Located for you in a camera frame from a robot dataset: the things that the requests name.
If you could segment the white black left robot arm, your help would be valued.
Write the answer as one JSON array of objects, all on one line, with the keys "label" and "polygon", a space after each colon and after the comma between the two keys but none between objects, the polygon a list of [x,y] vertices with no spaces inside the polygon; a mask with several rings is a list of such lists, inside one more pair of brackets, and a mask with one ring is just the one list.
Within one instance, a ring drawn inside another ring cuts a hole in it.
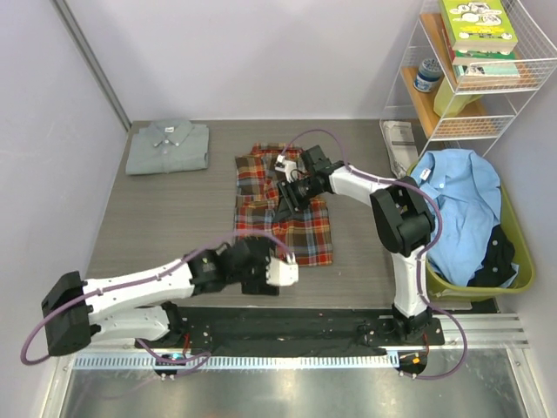
[{"label": "white black left robot arm", "polygon": [[174,300],[219,293],[239,283],[246,294],[279,294],[298,280],[298,267],[272,239],[242,237],[197,250],[162,266],[104,279],[62,275],[41,308],[47,353],[74,354],[92,342],[140,339],[178,346],[186,325]]}]

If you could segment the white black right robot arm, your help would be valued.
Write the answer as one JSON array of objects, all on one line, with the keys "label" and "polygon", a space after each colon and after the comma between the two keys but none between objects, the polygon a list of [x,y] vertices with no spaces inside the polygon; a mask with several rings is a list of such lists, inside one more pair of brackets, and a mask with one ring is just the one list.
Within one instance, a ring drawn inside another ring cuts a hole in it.
[{"label": "white black right robot arm", "polygon": [[410,177],[387,179],[343,161],[333,163],[318,145],[302,152],[300,157],[305,173],[299,175],[296,162],[283,153],[276,159],[274,168],[285,178],[278,182],[278,208],[273,220],[289,219],[325,192],[369,206],[379,240],[393,260],[393,333],[402,343],[414,343],[433,317],[426,297],[425,256],[435,221],[426,195]]}]

